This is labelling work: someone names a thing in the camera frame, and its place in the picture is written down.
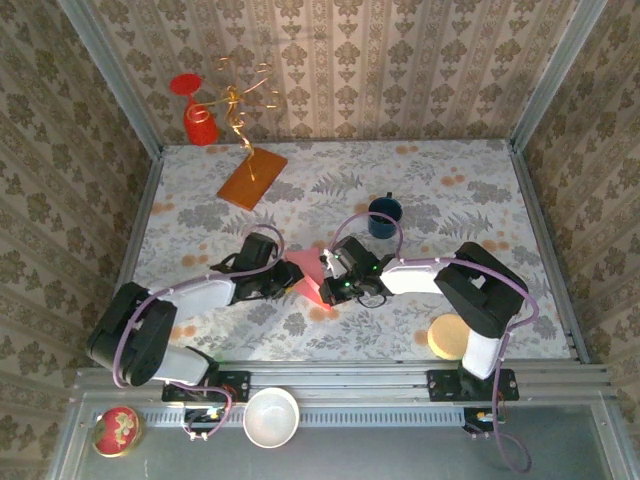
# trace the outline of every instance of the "blue mug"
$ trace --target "blue mug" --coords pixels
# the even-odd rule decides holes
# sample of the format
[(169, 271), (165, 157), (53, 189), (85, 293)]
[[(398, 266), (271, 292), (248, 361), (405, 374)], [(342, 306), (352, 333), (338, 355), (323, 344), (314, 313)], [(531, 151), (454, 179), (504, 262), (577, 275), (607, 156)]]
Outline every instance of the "blue mug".
[[(369, 211), (389, 215), (396, 222), (402, 218), (402, 207), (395, 198), (391, 198), (391, 192), (386, 197), (376, 198), (371, 202)], [(391, 238), (396, 233), (396, 226), (386, 218), (369, 215), (369, 233), (375, 238)]]

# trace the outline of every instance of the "damask wallpaper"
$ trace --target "damask wallpaper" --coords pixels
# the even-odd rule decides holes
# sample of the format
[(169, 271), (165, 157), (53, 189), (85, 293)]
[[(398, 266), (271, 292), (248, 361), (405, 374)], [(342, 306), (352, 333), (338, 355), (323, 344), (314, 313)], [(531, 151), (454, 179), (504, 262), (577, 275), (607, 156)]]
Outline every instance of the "damask wallpaper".
[(640, 447), (640, 2), (608, 3), (526, 153), (582, 333)]
[[(506, 138), (576, 0), (91, 0), (165, 144), (186, 143), (184, 71), (224, 86), (274, 66), (287, 108), (251, 112), (256, 140)], [(213, 99), (213, 89), (199, 93)], [(223, 106), (216, 109), (218, 118)], [(223, 131), (223, 141), (235, 141)]]
[(0, 2), (0, 478), (41, 478), (149, 160), (56, 2)]

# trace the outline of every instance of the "red cup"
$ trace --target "red cup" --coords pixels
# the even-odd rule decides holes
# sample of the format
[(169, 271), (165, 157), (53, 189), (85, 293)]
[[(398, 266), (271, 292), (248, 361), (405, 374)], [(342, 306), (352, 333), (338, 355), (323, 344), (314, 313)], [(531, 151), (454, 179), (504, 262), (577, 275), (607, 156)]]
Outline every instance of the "red cup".
[(187, 107), (184, 110), (184, 129), (189, 141), (198, 146), (211, 145), (218, 140), (218, 127), (215, 119), (205, 106), (199, 105), (193, 94), (202, 85), (202, 79), (195, 73), (183, 73), (178, 75), (169, 84), (169, 88), (176, 95), (186, 96)]
[(195, 102), (191, 96), (184, 110), (184, 129), (189, 141), (200, 147), (211, 145), (218, 140), (218, 127), (213, 115), (207, 107)]

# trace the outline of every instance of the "orange board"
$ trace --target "orange board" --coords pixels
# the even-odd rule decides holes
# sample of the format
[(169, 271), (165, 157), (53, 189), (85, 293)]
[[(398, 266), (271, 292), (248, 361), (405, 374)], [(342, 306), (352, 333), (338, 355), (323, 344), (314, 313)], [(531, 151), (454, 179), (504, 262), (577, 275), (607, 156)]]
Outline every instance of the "orange board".
[(256, 148), (218, 190), (218, 197), (251, 211), (286, 164), (286, 158)]

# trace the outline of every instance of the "beige round coaster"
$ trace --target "beige round coaster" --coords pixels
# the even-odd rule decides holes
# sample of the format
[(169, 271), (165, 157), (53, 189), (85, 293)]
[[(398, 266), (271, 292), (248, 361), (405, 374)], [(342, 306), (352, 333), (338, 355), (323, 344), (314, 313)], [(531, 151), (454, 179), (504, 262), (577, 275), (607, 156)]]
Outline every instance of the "beige round coaster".
[(427, 335), (431, 350), (445, 360), (460, 360), (468, 340), (469, 327), (460, 315), (451, 313), (436, 318)]

